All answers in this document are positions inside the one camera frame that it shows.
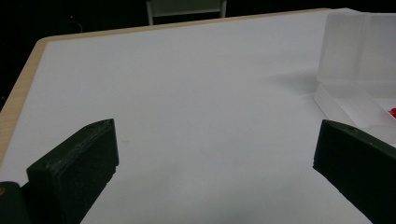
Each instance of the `wooden table edge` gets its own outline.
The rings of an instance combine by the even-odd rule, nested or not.
[[[330,8],[313,8],[306,10],[286,11],[286,12],[268,13],[268,14],[242,16],[242,17],[230,17],[230,18],[221,18],[221,19],[205,20],[205,21],[187,21],[187,22],[170,23],[170,24],[162,24],[162,25],[133,27],[133,28],[126,28],[119,30],[107,30],[107,31],[82,33],[82,34],[55,35],[55,36],[44,37],[36,42],[35,47],[33,48],[28,60],[26,61],[25,66],[22,68],[21,73],[15,85],[10,95],[8,96],[2,111],[0,112],[0,164],[2,163],[4,157],[6,156],[8,145],[11,141],[12,134],[15,131],[15,127],[17,125],[20,114],[23,110],[23,105],[25,103],[27,94],[32,85],[32,81],[35,77],[35,71],[38,67],[41,56],[44,52],[47,43],[50,41],[67,40],[67,39],[84,38],[84,37],[95,37],[95,36],[103,36],[103,35],[129,34],[133,32],[143,32],[143,31],[183,27],[183,26],[201,25],[201,24],[209,24],[214,22],[241,21],[241,20],[257,19],[263,17],[295,14],[295,13],[314,12],[321,10],[330,10]]]

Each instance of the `table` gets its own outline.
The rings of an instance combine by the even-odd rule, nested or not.
[[[24,184],[25,167],[111,117],[120,166],[83,223],[370,223],[312,169],[332,11],[39,41],[1,114],[2,148],[16,128],[0,179]]]

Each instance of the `clear plastic box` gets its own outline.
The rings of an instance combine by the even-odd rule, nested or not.
[[[396,14],[334,12],[314,99],[328,119],[396,143]]]

